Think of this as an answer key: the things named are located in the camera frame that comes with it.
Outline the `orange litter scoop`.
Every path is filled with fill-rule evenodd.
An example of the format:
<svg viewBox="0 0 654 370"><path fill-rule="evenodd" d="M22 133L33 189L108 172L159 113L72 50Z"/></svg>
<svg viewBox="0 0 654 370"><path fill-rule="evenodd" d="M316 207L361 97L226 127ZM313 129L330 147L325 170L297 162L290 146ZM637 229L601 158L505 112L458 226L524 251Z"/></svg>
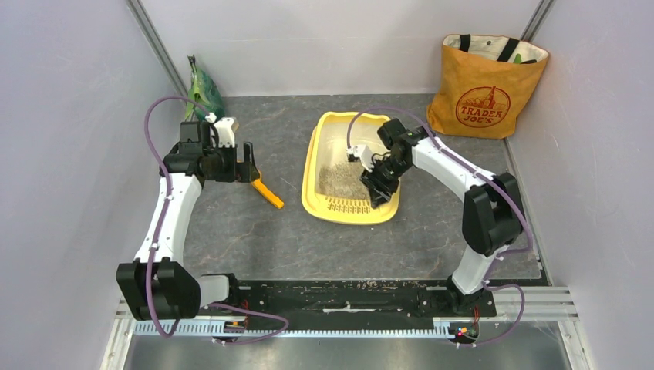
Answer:
<svg viewBox="0 0 654 370"><path fill-rule="evenodd" d="M282 209L285 205L284 201L273 193L263 182L262 172L258 172L258 178L251 182L252 187L258 191L271 205L277 209Z"/></svg>

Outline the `yellow litter box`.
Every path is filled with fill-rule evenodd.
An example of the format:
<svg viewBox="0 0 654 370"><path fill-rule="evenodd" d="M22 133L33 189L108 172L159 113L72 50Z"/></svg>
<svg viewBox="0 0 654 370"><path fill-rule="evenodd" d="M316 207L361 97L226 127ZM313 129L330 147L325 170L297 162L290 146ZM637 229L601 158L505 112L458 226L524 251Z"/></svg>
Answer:
<svg viewBox="0 0 654 370"><path fill-rule="evenodd" d="M352 146L366 144L380 158L386 152L376 131L389 120L388 116L363 114L348 129L355 112L327 112L322 115L310 139L302 181L302 205L321 220L337 224L374 225L392 219L399 208L399 193L389 203L372 209L370 198L351 200L327 197L317 193L318 173L324 166L348 162L347 142Z"/></svg>

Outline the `green litter bag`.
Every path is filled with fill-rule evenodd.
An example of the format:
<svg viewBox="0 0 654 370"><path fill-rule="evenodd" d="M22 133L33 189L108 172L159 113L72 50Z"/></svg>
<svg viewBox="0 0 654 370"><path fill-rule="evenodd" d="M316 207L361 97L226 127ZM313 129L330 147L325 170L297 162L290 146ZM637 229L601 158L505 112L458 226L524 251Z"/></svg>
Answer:
<svg viewBox="0 0 654 370"><path fill-rule="evenodd" d="M226 116L224 102L215 81L198 64L195 55L189 55L190 89L187 98L195 101L217 119Z"/></svg>

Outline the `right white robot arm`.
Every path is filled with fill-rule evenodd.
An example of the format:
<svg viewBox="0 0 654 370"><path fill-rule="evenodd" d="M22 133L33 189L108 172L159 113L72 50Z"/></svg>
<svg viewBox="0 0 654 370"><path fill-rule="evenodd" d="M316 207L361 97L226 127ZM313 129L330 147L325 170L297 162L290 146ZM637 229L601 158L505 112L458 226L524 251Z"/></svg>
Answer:
<svg viewBox="0 0 654 370"><path fill-rule="evenodd" d="M366 144L349 146L350 162L360 162L359 179L372 207L390 202L401 176L412 168L439 180L463 203L462 235L467 244L458 267L447 278L441 304L465 315L481 299L491 266L525 231L521 194L515 177L484 170L452 151L425 127L407 129L398 119L377 131L386 153Z"/></svg>

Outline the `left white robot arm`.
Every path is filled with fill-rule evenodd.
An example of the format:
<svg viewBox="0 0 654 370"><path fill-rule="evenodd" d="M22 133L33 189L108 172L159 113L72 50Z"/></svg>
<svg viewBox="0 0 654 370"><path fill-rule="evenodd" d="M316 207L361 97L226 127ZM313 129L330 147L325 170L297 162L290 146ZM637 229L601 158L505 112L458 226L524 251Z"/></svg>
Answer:
<svg viewBox="0 0 654 370"><path fill-rule="evenodd" d="M232 315L242 303L232 273L194 277L183 254L190 217L204 185L259 179L252 144L238 146L234 117L216 123L182 122L180 141L163 158L157 205L133 261L122 263L116 282L138 321L194 318L213 304Z"/></svg>

